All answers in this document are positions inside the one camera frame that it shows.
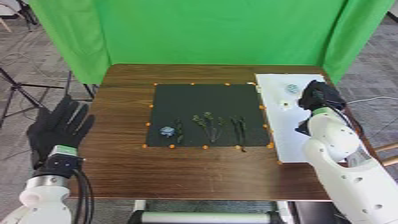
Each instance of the wooden table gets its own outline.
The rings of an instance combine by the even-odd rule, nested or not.
[[[90,108],[95,125],[79,147],[95,197],[328,200],[310,166],[278,165],[275,150],[264,147],[250,148],[246,153],[232,147],[211,147],[207,150],[142,148],[152,83],[243,84],[255,81],[254,73],[325,75],[323,70],[312,66],[110,67]]]

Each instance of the orange marker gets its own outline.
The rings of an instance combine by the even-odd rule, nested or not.
[[[266,145],[266,148],[268,148],[268,149],[273,148],[273,142],[270,142],[270,144]]]

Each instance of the metal stand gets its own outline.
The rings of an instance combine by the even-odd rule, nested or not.
[[[69,86],[71,86],[71,76],[72,76],[72,73],[69,71],[69,75],[67,75],[67,81],[65,81],[65,93],[63,95],[69,94]],[[85,102],[92,102],[94,98],[95,98],[95,90],[97,90],[97,85],[92,85],[92,88],[88,87],[87,84],[83,84],[83,88],[85,88],[85,91],[88,93],[88,96],[90,96],[90,99],[72,99],[74,101],[85,101]]]
[[[63,87],[46,86],[46,85],[33,85],[33,84],[23,84],[23,83],[15,82],[1,68],[0,68],[0,74],[1,74],[3,80],[10,84],[8,98],[7,98],[5,107],[3,107],[3,113],[1,113],[1,117],[0,117],[0,129],[1,129],[3,120],[5,120],[7,117],[10,117],[12,115],[15,115],[19,113],[24,113],[28,110],[31,110],[31,109],[35,109],[39,107],[46,108],[46,106],[40,103],[40,100],[37,100],[33,98],[33,96],[28,94],[26,90],[23,89],[23,87],[46,88],[46,91],[47,91],[49,88],[51,89],[63,89]],[[30,102],[30,104],[33,106],[30,108],[23,109],[21,111],[14,112],[12,114],[7,114],[10,101],[12,101],[12,97],[14,97],[14,92],[21,93],[21,96],[24,97],[24,99],[28,100],[28,102]]]
[[[278,213],[268,212],[266,214],[250,213],[197,213],[197,212],[147,212],[145,201],[135,200],[133,214],[127,224],[143,223],[239,223],[239,224],[284,224]]]
[[[31,8],[30,8],[28,4],[21,0],[15,0],[15,2],[19,3],[19,6],[21,6],[21,15],[23,15],[23,18],[24,18],[24,21],[26,21],[26,26],[28,26],[28,31],[30,31],[30,24],[31,25],[39,24],[37,18],[35,18]]]

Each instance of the white sheet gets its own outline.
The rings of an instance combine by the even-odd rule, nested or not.
[[[309,118],[310,112],[298,107],[302,90],[312,80],[325,81],[321,75],[307,74],[257,74],[257,85],[261,89],[262,104],[266,106],[266,117],[273,130],[277,157],[282,163],[303,163],[302,145],[309,136],[294,131],[298,123]],[[286,86],[298,86],[298,93],[286,91]]]

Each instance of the green screen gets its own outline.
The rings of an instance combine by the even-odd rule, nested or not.
[[[119,63],[318,65],[337,82],[390,4],[392,0],[31,0],[83,83],[101,83]]]

